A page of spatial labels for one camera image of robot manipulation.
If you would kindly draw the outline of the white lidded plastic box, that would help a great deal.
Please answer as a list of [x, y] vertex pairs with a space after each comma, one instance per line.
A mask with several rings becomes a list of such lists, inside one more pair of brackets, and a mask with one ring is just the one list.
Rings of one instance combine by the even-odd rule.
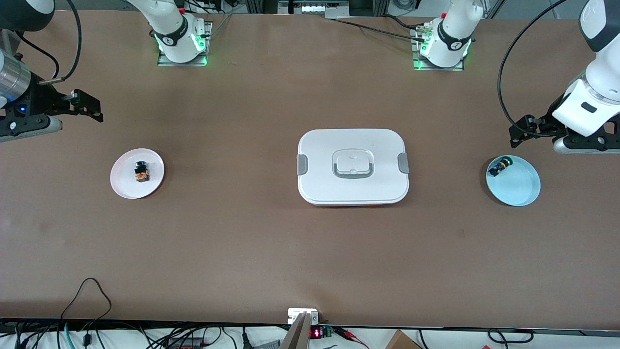
[[297, 189], [316, 206], [397, 203], [409, 173], [403, 138], [390, 129], [315, 129], [297, 145]]

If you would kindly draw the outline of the small white electronics box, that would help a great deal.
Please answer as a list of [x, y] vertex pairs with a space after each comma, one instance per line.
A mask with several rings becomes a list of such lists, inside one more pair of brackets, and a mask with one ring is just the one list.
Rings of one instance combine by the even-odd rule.
[[310, 314], [311, 324], [313, 326], [319, 324], [319, 311], [315, 308], [289, 308], [287, 324], [292, 325], [293, 322], [296, 320], [297, 316], [304, 313]]

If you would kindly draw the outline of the light blue round plate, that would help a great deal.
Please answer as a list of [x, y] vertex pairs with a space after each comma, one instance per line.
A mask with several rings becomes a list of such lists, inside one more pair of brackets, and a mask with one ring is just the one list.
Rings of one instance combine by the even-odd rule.
[[487, 166], [485, 180], [489, 192], [509, 206], [523, 207], [533, 203], [541, 191], [540, 175], [527, 160], [515, 155], [504, 156], [511, 157], [513, 164], [497, 177], [491, 177], [487, 171], [503, 156], [496, 157]]

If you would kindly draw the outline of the pink round plate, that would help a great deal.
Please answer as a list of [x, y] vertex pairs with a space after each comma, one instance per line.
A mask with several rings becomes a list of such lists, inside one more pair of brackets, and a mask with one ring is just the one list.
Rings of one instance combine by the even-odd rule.
[[[140, 183], [135, 179], [137, 161], [148, 164], [149, 181]], [[110, 185], [114, 192], [125, 199], [141, 199], [153, 194], [165, 177], [165, 163], [159, 153], [148, 148], [137, 148], [122, 154], [110, 171]]]

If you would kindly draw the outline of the brown cardboard piece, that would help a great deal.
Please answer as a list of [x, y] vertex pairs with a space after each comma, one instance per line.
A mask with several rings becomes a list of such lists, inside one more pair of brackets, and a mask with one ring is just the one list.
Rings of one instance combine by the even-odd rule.
[[385, 349], [424, 349], [403, 331], [396, 330]]

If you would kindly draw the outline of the power strip with lit sockets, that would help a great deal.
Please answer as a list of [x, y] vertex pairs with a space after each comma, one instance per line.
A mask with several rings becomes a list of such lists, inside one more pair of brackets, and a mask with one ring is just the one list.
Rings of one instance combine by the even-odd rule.
[[278, 14], [315, 14], [328, 18], [348, 17], [348, 0], [278, 0]]

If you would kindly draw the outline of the red clip leads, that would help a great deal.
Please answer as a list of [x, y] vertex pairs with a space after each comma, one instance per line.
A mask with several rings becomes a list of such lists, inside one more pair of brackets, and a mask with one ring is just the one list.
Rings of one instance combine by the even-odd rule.
[[364, 343], [363, 341], [359, 340], [359, 338], [357, 336], [355, 336], [352, 332], [345, 330], [342, 327], [332, 327], [332, 330], [335, 334], [337, 334], [338, 336], [341, 336], [341, 338], [349, 341], [349, 342], [354, 342], [354, 343], [358, 343], [360, 345], [362, 345], [363, 347], [365, 347], [365, 349], [370, 349], [370, 347], [368, 347], [368, 345], [366, 345], [366, 343]]

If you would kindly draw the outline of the grey aluminium profile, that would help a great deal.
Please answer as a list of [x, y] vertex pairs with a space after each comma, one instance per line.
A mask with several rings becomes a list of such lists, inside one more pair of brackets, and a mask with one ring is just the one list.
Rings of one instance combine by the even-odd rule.
[[279, 349], [308, 349], [311, 327], [312, 313], [308, 311], [299, 313], [286, 332]]

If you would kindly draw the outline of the blue and yellow switch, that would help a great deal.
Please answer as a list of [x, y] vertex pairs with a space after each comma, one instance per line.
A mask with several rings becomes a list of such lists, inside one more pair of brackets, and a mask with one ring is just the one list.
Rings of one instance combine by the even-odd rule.
[[487, 173], [491, 177], [497, 177], [501, 172], [503, 172], [503, 170], [507, 169], [512, 164], [513, 164], [513, 159], [511, 157], [508, 157], [508, 156], [501, 157], [499, 161], [496, 162], [496, 164], [494, 164], [488, 169]]

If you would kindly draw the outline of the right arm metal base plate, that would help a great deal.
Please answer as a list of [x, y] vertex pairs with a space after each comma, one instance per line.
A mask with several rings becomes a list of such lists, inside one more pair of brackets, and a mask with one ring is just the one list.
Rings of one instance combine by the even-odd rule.
[[199, 37], [194, 37], [193, 42], [198, 47], [199, 53], [196, 57], [186, 63], [175, 63], [170, 61], [168, 57], [164, 55], [164, 52], [160, 49], [160, 53], [157, 60], [157, 66], [188, 66], [188, 67], [202, 67], [208, 65], [208, 55], [210, 49], [210, 37], [213, 23], [211, 21], [202, 24], [202, 28], [199, 27]]

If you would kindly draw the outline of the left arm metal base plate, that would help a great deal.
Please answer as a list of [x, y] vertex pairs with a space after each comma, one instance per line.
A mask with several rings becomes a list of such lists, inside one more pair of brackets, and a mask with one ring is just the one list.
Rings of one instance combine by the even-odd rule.
[[461, 57], [458, 64], [452, 67], [440, 67], [432, 63], [428, 58], [423, 55], [427, 53], [428, 49], [432, 46], [431, 29], [429, 27], [417, 26], [416, 29], [410, 29], [410, 35], [413, 37], [411, 40], [412, 45], [412, 57], [413, 68], [421, 71], [463, 71], [465, 55]]

